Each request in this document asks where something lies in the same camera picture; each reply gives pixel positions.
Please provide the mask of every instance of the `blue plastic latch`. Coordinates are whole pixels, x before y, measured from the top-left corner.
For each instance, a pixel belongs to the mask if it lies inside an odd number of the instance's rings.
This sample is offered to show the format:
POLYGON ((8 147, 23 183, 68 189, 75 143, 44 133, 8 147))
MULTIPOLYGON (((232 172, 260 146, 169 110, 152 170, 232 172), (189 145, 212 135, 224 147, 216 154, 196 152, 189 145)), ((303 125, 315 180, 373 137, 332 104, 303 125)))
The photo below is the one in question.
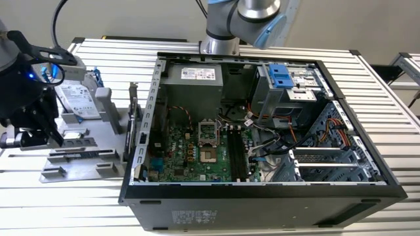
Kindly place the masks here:
POLYGON ((275 81, 273 87, 277 89, 291 89, 295 84, 289 76, 289 71, 284 65, 268 65, 268 74, 275 81))

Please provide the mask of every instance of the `metal frame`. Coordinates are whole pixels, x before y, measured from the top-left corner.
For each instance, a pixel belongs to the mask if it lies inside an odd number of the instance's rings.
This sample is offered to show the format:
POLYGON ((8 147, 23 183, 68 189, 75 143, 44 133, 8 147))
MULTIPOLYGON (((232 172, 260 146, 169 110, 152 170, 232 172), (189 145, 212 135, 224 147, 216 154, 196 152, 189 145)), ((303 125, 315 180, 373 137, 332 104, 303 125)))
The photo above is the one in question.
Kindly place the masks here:
MULTIPOLYGON (((295 202, 297 205, 309 205, 311 207, 315 206, 315 203, 308 201, 308 198, 319 199, 323 201, 324 199, 335 200, 341 198, 348 198, 349 202, 339 203, 337 205, 332 204, 327 208, 335 207, 349 207, 347 204, 357 205, 357 209, 351 208, 349 211, 344 211, 341 213, 332 213, 328 214, 328 219, 316 218, 317 216, 312 215, 312 220, 316 220, 313 226, 324 227, 343 227, 348 224, 353 223, 356 220, 363 218, 367 214, 372 214, 373 212, 379 211, 381 208, 389 206, 391 204, 399 202, 401 199, 405 198, 407 194, 403 190, 403 187, 399 185, 397 180, 381 158, 375 145, 365 133, 365 130, 357 121, 356 114, 353 113, 351 106, 345 102, 345 97, 339 88, 337 83, 335 82, 324 63, 320 60, 301 60, 293 59, 292 61, 304 62, 304 63, 315 63, 323 77, 328 83, 328 86, 335 94, 335 99, 337 101, 337 105, 343 108, 344 113, 347 114, 348 120, 352 123, 355 132, 360 135, 360 139, 363 140, 361 143, 361 150, 357 151, 359 155, 363 154, 367 158, 372 156, 372 159, 376 162, 373 164, 373 170, 376 166, 381 171, 383 177, 387 182, 379 181, 377 185, 371 185, 368 182, 317 182, 312 185, 311 182, 232 182, 225 184, 215 184, 215 183, 195 183, 195 182, 175 182, 175 183, 159 183, 159 182, 139 182, 135 181, 141 175, 144 171, 144 166, 141 165, 145 161, 145 153, 147 146, 148 146, 148 136, 149 136, 149 124, 152 121, 152 116, 155 112, 155 103, 156 103, 156 95, 159 92, 159 81, 161 74, 167 71, 167 62, 175 60, 177 62, 188 63, 191 61, 195 62, 207 62, 207 63, 245 63, 245 64, 264 64, 267 62, 287 62, 288 59, 271 59, 271 58, 249 58, 249 57, 229 57, 229 56, 212 56, 205 55, 200 57, 195 57, 192 54, 168 54, 168 53, 159 53, 155 72, 152 75, 152 86, 151 86, 151 95, 148 97, 148 102, 145 105, 145 116, 149 117, 144 118, 141 129, 139 131, 140 136, 144 137, 139 139, 137 149, 133 154, 132 162, 127 166, 125 170, 125 179, 121 188, 120 194, 120 201, 121 204, 128 204, 131 210, 133 211, 137 219, 141 222, 143 227, 145 230, 159 230, 159 229, 171 229, 171 230, 180 230, 180 229, 204 229, 205 226, 200 224, 188 225, 188 227, 177 225, 176 220, 164 220, 164 218, 157 218, 156 214, 165 215, 169 214, 168 211, 177 212, 179 206, 183 206, 183 209, 196 209, 196 205, 205 205, 211 209, 216 209, 221 217, 225 217, 229 214, 235 214, 239 212, 232 205, 232 201, 236 198, 248 199, 247 205, 252 205, 251 199, 277 199, 281 203, 287 203, 289 199, 301 199, 301 201, 295 202), (365 204, 356 204, 357 201, 369 202, 365 204)), ((287 175, 292 175, 296 173, 296 169, 293 165, 288 165, 288 173, 287 175)), ((277 210, 271 208, 265 209, 264 212, 267 215, 277 214, 277 210)), ((288 217, 289 213, 283 213, 281 217, 288 217)), ((283 228, 288 227, 291 222, 284 220, 283 228)), ((267 223, 269 227, 280 227, 276 223, 271 222, 267 223)), ((211 227, 211 229, 252 229, 253 227, 260 227, 256 225, 247 225, 244 223, 224 225, 220 221, 217 222, 216 227, 211 227)))

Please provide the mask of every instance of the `aluminum slats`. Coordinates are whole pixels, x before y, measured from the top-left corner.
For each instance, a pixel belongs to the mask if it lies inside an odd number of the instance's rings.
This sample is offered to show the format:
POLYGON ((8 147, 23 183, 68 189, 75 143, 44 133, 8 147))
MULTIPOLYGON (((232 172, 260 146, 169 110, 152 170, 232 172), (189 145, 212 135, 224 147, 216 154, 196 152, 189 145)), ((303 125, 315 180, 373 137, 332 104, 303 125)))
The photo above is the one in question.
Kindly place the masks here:
MULTIPOLYGON (((104 84, 113 89, 113 102, 128 106, 129 82, 139 82, 140 99, 147 95, 156 52, 197 53, 196 43, 168 43, 85 39, 73 45, 73 53, 88 68, 97 66, 104 84)), ((371 139, 408 193, 408 199, 389 206, 344 229, 299 231, 235 231, 240 235, 332 235, 411 236, 420 234, 420 158, 408 155, 419 149, 419 128, 365 65, 347 50, 271 48, 267 51, 241 46, 241 55, 323 60, 340 84, 349 105, 371 139)), ((41 184, 40 169, 45 158, 39 151, 21 153, 5 150, 0 156, 0 196, 3 188, 12 188, 8 201, 0 203, 0 229, 15 228, 17 235, 40 234, 143 234, 141 227, 127 207, 117 205, 121 178, 41 184)), ((197 232, 204 235, 229 235, 229 232, 197 232)))

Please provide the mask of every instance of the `black wire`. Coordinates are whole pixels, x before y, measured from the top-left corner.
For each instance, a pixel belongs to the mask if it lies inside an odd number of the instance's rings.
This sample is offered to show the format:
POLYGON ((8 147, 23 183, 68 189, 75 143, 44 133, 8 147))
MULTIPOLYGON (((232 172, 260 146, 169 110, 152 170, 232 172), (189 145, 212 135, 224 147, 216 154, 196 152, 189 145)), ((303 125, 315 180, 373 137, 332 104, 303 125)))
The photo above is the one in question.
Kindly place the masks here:
POLYGON ((201 12, 203 12, 204 17, 207 18, 207 17, 208 17, 208 14, 207 14, 207 12, 205 12, 205 10, 204 10, 203 3, 201 3, 201 5, 200 5, 200 1, 199 1, 199 0, 196 0, 196 3, 197 3, 197 5, 199 5, 199 8, 200 8, 200 10, 201 10, 201 12))
POLYGON ((52 15, 52 21, 51 21, 51 38, 52 38, 52 43, 55 48, 61 48, 61 46, 59 45, 59 41, 57 41, 57 35, 56 35, 56 24, 57 24, 57 17, 60 14, 60 10, 64 6, 64 4, 67 3, 68 0, 61 0, 57 8, 55 9, 53 15, 52 15))
POLYGON ((68 113, 68 110, 67 110, 67 108, 65 108, 65 106, 64 106, 64 103, 63 103, 63 101, 61 101, 61 98, 59 97, 57 93, 56 93, 55 95, 56 95, 56 97, 57 97, 57 99, 59 99, 59 101, 60 101, 60 103, 61 103, 61 106, 63 106, 63 109, 64 109, 65 113, 68 113))
POLYGON ((388 85, 391 85, 403 75, 405 74, 405 71, 395 78, 395 80, 388 82, 388 85))
POLYGON ((59 69, 61 71, 61 80, 59 82, 56 82, 56 83, 45 83, 45 82, 41 82, 41 81, 36 81, 37 83, 41 83, 41 84, 48 85, 51 87, 56 87, 60 84, 63 84, 64 78, 65 78, 65 71, 64 71, 64 69, 63 69, 63 67, 60 65, 57 65, 57 64, 55 64, 55 65, 56 65, 56 67, 59 67, 59 69))
POLYGON ((413 100, 411 101, 411 103, 409 103, 409 105, 408 105, 408 108, 411 108, 411 107, 413 106, 416 100, 417 100, 417 99, 413 99, 413 100))
POLYGON ((256 156, 255 158, 265 157, 265 156, 268 156, 268 155, 283 155, 283 154, 288 153, 292 148, 300 146, 309 138, 313 137, 313 135, 316 135, 316 134, 311 134, 311 135, 307 135, 305 137, 303 137, 303 139, 299 140, 297 143, 293 143, 293 145, 289 146, 287 149, 283 149, 283 150, 279 150, 279 151, 271 151, 271 152, 265 153, 265 154, 261 155, 261 156, 256 156))
POLYGON ((208 14, 208 11, 205 11, 205 8, 204 8, 204 5, 203 5, 201 0, 199 0, 199 2, 200 2, 200 5, 201 5, 203 10, 204 10, 204 12, 205 12, 205 15, 207 15, 207 14, 208 14))

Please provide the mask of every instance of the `sticker label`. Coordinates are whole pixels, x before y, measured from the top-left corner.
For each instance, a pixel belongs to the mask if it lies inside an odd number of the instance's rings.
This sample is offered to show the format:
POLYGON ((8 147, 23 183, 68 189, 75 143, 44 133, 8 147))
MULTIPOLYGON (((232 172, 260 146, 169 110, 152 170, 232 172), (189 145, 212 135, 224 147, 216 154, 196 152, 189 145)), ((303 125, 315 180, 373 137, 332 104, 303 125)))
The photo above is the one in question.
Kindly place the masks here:
POLYGON ((216 80, 216 70, 204 68, 183 68, 181 79, 184 80, 216 80))
POLYGON ((245 126, 249 126, 253 124, 253 120, 252 119, 248 119, 245 122, 244 122, 245 126))
POLYGON ((81 118, 99 118, 99 112, 85 86, 65 84, 60 86, 67 104, 81 118))
POLYGON ((212 224, 215 223, 217 210, 173 210, 175 224, 212 224))
POLYGON ((245 116, 245 119, 251 119, 253 116, 253 113, 252 112, 247 112, 247 116, 245 116))
POLYGON ((303 78, 293 78, 295 84, 304 85, 304 79, 303 78))

